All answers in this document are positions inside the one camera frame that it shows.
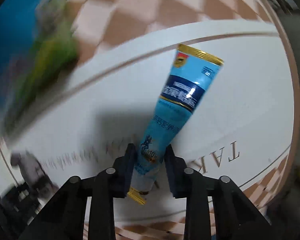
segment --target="brown curved stripe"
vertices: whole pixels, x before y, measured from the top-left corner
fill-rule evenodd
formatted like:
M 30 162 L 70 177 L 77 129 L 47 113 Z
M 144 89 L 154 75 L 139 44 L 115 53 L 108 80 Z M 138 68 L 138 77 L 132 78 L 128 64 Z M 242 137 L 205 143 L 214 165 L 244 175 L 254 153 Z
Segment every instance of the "brown curved stripe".
M 279 37 L 282 40 L 283 47 L 286 51 L 287 59 L 289 62 L 291 79 L 292 79 L 292 88 L 293 88 L 293 100 L 294 100 L 294 121 L 293 121 L 293 130 L 292 130 L 292 139 L 291 139 L 291 148 L 288 154 L 287 164 L 284 169 L 282 179 L 279 182 L 277 192 L 279 192 L 283 185 L 285 184 L 288 174 L 290 173 L 294 156 L 296 155 L 298 141 L 299 141 L 299 130 L 300 130 L 300 86 L 299 86 L 299 77 L 297 64 L 293 55 L 293 51 L 287 37 L 287 34 L 284 31 L 276 13 L 273 11 L 271 5 L 267 0 L 261 0 L 268 13 L 270 14 L 272 21 L 274 22 L 275 27 L 279 33 Z
M 219 39 L 225 39 L 225 38 L 245 37 L 245 36 L 278 37 L 278 34 L 277 33 L 271 33 L 271 32 L 264 32 L 264 33 L 251 32 L 251 33 L 223 34 L 223 35 L 215 35 L 215 36 L 197 38 L 197 39 L 193 39 L 193 40 L 189 40 L 189 41 L 183 41 L 182 43 L 185 44 L 185 45 L 192 45 L 192 44 L 199 43 L 199 42 L 204 42 L 204 41 L 213 41 L 213 40 L 219 40 Z M 44 114 L 45 112 L 50 110 L 52 107 L 57 106 L 58 104 L 60 104 L 63 101 L 67 100 L 71 96 L 73 96 L 76 93 L 80 92 L 81 90 L 87 88 L 88 86 L 92 85 L 93 83 L 99 81 L 100 79 L 112 74 L 113 72 L 118 71 L 119 69 L 127 67 L 130 64 L 136 63 L 140 60 L 146 59 L 148 57 L 152 57 L 154 55 L 157 55 L 157 54 L 160 54 L 160 53 L 172 50 L 172 49 L 176 49 L 177 45 L 178 44 L 173 44 L 171 46 L 149 52 L 147 54 L 144 54 L 144 55 L 135 57 L 131 60 L 128 60 L 126 62 L 123 62 L 118 66 L 109 68 L 109 69 L 103 71 L 100 74 L 97 74 L 95 76 L 92 76 L 92 77 L 88 78 L 86 81 L 82 82 L 81 84 L 79 84 L 75 88 L 72 88 L 72 89 L 70 89 L 69 91 L 67 91 L 65 93 L 61 93 L 59 96 L 55 97 L 51 102 L 49 102 L 48 104 L 46 104 L 42 108 L 38 109 L 37 111 L 33 111 L 32 113 L 31 113 L 31 111 L 27 111 L 27 114 L 26 114 L 27 119 L 26 120 L 21 120 L 19 126 L 17 126 L 15 131 L 12 134 L 10 134 L 10 140 L 14 141 L 14 140 L 18 139 L 22 135 L 22 133 L 24 133 L 26 131 L 26 129 L 29 127 L 31 122 L 34 121 L 35 118 L 37 118 L 40 115 Z

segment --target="blue tube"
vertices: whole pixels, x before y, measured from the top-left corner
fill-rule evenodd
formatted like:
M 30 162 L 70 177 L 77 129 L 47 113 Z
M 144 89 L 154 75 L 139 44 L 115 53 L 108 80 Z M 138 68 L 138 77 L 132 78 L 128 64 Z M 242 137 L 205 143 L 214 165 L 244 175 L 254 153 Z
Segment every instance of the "blue tube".
M 131 187 L 141 193 L 151 190 L 166 147 L 193 114 L 222 64 L 211 54 L 178 45 L 170 75 L 138 148 Z

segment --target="gold tube seal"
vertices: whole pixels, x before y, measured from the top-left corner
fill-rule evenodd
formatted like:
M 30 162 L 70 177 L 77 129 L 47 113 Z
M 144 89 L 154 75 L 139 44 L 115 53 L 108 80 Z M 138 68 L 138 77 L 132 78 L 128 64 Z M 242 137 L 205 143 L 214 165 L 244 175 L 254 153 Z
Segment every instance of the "gold tube seal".
M 185 53 L 185 54 L 189 54 L 191 56 L 202 58 L 202 59 L 204 59 L 206 61 L 209 61 L 213 64 L 216 64 L 218 66 L 223 65 L 223 60 L 221 58 L 213 56 L 212 54 L 206 53 L 202 50 L 195 49 L 195 48 L 189 47 L 189 46 L 184 45 L 184 44 L 179 44 L 178 45 L 178 50 L 180 52 Z

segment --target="black device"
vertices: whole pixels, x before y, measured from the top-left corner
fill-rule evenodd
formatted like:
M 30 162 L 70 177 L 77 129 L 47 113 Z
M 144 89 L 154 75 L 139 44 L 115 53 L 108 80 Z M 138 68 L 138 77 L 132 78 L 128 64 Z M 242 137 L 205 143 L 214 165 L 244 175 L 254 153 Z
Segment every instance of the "black device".
M 88 239 L 115 240 L 113 198 L 126 197 L 136 156 L 135 146 L 129 144 L 113 167 L 87 179 L 71 177 L 19 240 L 82 240 L 88 196 L 92 197 Z M 164 161 L 173 196 L 187 198 L 184 240 L 211 239 L 208 196 L 213 199 L 217 240 L 275 239 L 269 223 L 229 177 L 208 178 L 187 168 L 171 145 Z

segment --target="blurry green object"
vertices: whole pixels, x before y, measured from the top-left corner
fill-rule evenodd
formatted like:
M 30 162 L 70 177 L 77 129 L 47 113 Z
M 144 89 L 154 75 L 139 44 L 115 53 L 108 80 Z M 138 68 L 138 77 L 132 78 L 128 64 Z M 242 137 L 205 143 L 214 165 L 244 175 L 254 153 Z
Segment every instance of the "blurry green object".
M 43 0 L 38 5 L 37 20 L 41 32 L 29 51 L 34 63 L 15 88 L 13 103 L 4 122 L 8 133 L 36 95 L 56 80 L 61 70 L 73 66 L 71 63 L 78 57 L 71 22 L 65 16 L 65 4 L 66 0 Z

